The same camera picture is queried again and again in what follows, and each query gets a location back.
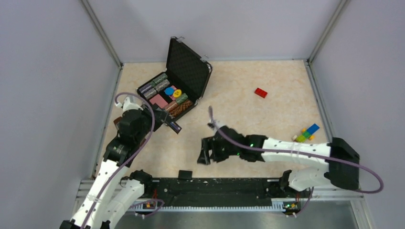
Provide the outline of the black remote control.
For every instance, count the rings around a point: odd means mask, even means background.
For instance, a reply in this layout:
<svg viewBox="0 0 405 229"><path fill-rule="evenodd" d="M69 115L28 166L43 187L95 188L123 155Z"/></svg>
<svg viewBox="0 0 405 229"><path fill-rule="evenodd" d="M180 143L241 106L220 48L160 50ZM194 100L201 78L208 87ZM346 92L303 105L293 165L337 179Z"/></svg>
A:
<svg viewBox="0 0 405 229"><path fill-rule="evenodd" d="M174 121L165 121L165 125L170 127L176 134L179 134L180 131L182 130L182 127L179 126L176 122Z"/></svg>

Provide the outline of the black battery cover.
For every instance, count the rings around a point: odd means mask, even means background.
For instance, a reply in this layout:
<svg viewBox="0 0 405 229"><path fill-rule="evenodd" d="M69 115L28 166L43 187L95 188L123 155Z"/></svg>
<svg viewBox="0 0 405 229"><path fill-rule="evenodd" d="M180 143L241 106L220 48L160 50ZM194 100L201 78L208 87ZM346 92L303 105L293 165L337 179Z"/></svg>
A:
<svg viewBox="0 0 405 229"><path fill-rule="evenodd" d="M189 170L179 170L178 172L179 180L192 180L192 171Z"/></svg>

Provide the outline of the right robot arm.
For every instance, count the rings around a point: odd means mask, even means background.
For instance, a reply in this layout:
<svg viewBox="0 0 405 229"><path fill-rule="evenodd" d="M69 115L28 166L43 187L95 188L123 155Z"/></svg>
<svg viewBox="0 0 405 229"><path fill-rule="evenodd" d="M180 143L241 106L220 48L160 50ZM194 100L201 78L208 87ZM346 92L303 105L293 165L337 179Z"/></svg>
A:
<svg viewBox="0 0 405 229"><path fill-rule="evenodd" d="M359 154L342 138L330 143L308 144L281 141L265 135L242 135L225 125L201 140L197 163L209 165L238 156L248 162L292 162L305 169L288 169L279 179L280 191L287 197L309 187L332 184L338 188L359 189Z"/></svg>

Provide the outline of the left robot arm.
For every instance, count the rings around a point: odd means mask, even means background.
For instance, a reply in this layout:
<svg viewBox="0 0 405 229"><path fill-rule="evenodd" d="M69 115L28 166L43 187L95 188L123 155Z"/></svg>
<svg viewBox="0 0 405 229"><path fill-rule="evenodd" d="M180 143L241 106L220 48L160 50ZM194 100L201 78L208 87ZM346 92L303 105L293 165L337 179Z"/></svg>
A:
<svg viewBox="0 0 405 229"><path fill-rule="evenodd" d="M138 105L128 97L123 103L116 102L116 106L123 111L117 123L117 135L106 147L86 199L71 219L61 223L62 229L113 229L137 198L148 197L153 192L151 175L136 171L135 177L113 196L134 157L170 116L157 105Z"/></svg>

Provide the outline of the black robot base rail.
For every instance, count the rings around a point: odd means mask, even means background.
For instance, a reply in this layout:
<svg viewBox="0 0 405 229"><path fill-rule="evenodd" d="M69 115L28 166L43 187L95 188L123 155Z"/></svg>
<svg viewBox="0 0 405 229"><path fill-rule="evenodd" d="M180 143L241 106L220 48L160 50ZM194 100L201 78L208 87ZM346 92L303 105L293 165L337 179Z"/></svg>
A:
<svg viewBox="0 0 405 229"><path fill-rule="evenodd" d="M167 212L280 212L295 216L307 206L312 188L296 191L278 178L151 178L131 210Z"/></svg>

